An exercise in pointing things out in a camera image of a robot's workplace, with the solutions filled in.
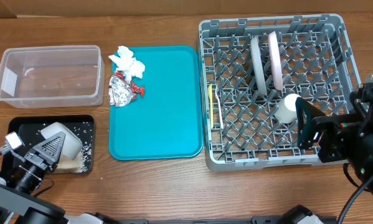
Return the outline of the white cup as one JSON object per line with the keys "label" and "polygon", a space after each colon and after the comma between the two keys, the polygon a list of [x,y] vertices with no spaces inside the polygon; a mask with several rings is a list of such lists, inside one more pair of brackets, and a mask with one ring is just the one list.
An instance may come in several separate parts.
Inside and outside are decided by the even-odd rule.
{"label": "white cup", "polygon": [[300,95],[291,93],[286,95],[278,104],[274,117],[282,123],[292,123],[296,118],[296,100]]}

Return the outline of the grey bowl with rice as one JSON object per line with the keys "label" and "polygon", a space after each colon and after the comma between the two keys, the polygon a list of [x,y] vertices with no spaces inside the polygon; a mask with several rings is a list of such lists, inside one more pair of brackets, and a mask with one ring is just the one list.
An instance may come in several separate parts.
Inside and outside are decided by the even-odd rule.
{"label": "grey bowl with rice", "polygon": [[62,123],[53,123],[42,129],[40,132],[45,139],[48,139],[59,132],[63,132],[65,134],[65,139],[61,155],[68,159],[74,160],[83,147],[81,140],[79,140],[79,138]]}

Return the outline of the grey plate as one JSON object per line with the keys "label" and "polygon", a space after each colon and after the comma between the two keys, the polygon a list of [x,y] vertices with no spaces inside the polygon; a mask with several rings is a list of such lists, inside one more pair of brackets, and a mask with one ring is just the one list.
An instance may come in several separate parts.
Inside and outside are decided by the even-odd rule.
{"label": "grey plate", "polygon": [[262,60],[260,55],[260,47],[258,46],[258,38],[253,37],[250,41],[250,49],[252,55],[253,69],[257,88],[260,94],[267,96],[267,89],[265,84],[265,76],[263,73]]}

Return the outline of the pink plate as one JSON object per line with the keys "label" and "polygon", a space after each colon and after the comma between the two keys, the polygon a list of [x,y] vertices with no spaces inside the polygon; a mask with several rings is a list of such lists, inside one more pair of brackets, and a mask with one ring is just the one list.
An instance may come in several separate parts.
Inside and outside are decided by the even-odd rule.
{"label": "pink plate", "polygon": [[283,89],[283,74],[280,61],[280,52],[276,32],[273,31],[268,36],[268,46],[271,61],[271,72],[273,75],[273,84],[276,90],[282,91]]}

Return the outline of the white plastic fork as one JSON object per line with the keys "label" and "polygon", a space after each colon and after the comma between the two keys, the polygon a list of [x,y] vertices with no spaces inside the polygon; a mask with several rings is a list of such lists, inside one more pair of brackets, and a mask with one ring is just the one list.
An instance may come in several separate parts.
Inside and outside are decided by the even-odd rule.
{"label": "white plastic fork", "polygon": [[222,119],[222,108],[221,108],[221,104],[220,104],[218,84],[216,84],[216,86],[215,86],[215,93],[214,93],[214,96],[215,96],[215,99],[216,99],[216,101],[217,101],[217,106],[218,106],[218,114],[219,114],[220,129],[223,130],[223,128],[224,128],[224,123],[223,123],[223,119]]}

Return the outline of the yellow plastic fork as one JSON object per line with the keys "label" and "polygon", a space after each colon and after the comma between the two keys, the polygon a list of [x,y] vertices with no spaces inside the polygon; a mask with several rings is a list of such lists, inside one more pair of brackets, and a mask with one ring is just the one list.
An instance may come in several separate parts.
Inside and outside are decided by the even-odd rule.
{"label": "yellow plastic fork", "polygon": [[209,117],[210,117],[210,128],[214,128],[214,107],[213,107],[213,96],[212,96],[212,84],[210,83],[207,88],[208,98],[209,98]]}

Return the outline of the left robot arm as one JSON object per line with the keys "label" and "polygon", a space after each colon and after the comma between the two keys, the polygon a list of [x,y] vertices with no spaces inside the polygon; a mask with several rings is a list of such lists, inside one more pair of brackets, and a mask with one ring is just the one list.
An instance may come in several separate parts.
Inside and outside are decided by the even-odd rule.
{"label": "left robot arm", "polygon": [[14,214],[18,215],[16,223],[103,223],[103,220],[89,213],[66,215],[64,209],[38,197],[43,191],[33,194],[46,173],[57,167],[65,137],[65,133],[59,132],[20,156],[16,152],[24,147],[20,137],[15,132],[5,136],[0,155],[10,153],[22,163],[7,177],[0,172],[0,223],[8,223]]}

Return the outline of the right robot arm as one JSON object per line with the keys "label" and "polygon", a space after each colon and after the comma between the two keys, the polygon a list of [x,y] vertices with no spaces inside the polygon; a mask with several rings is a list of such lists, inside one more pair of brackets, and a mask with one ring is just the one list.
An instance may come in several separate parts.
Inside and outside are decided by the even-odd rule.
{"label": "right robot arm", "polygon": [[350,178],[352,167],[361,184],[343,206],[337,223],[342,223],[348,210],[363,192],[373,195],[373,83],[361,85],[349,95],[353,113],[327,116],[302,98],[296,99],[298,147],[309,149],[318,143],[319,160],[323,163],[344,161],[343,172]]}

